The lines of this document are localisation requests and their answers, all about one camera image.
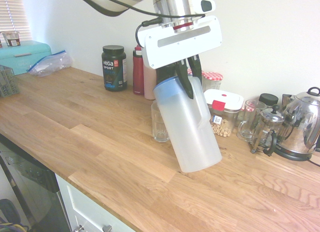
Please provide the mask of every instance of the white cabinet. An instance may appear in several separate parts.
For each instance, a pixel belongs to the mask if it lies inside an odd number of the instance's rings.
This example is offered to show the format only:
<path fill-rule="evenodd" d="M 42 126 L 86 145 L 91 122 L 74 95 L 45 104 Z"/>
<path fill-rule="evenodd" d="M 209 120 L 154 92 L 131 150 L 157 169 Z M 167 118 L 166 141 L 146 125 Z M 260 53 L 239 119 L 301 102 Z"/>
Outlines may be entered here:
<path fill-rule="evenodd" d="M 100 205 L 56 175 L 71 229 L 80 232 L 135 232 Z"/>

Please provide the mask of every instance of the white plastic pitcher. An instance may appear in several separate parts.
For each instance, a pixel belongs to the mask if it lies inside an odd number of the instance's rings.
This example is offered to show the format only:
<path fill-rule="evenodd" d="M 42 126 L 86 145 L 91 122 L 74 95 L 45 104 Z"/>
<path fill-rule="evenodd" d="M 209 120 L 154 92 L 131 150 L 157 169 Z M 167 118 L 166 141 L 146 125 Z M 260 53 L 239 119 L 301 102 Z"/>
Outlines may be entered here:
<path fill-rule="evenodd" d="M 188 76 L 193 99 L 178 77 L 159 83 L 153 90 L 182 172 L 195 172 L 222 160 L 210 112 L 199 78 Z"/>

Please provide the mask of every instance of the teal bread box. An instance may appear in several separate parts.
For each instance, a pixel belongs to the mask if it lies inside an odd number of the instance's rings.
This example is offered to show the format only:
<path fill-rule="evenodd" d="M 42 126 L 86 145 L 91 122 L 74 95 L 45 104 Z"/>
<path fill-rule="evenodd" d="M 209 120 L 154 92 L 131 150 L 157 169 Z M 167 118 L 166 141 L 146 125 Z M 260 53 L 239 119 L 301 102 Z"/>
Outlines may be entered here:
<path fill-rule="evenodd" d="M 35 41 L 21 42 L 20 46 L 0 48 L 0 65 L 13 69 L 15 75 L 26 73 L 41 58 L 51 55 L 49 45 Z"/>

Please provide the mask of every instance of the red water bottle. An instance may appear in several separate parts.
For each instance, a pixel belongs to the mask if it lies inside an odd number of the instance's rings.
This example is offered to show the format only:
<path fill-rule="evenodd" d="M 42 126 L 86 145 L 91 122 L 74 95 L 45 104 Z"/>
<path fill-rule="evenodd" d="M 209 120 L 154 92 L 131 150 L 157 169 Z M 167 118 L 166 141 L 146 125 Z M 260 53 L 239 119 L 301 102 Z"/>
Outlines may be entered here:
<path fill-rule="evenodd" d="M 137 95 L 144 94 L 144 61 L 139 45 L 133 51 L 133 93 Z"/>

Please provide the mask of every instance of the dishwasher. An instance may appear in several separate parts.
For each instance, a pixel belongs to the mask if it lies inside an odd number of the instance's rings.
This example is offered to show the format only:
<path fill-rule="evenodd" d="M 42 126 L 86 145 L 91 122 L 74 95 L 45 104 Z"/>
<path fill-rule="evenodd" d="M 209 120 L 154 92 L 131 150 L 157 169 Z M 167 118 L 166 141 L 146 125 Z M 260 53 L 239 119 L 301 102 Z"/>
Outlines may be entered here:
<path fill-rule="evenodd" d="M 1 134 L 0 164 L 31 231 L 71 231 L 55 173 Z"/>

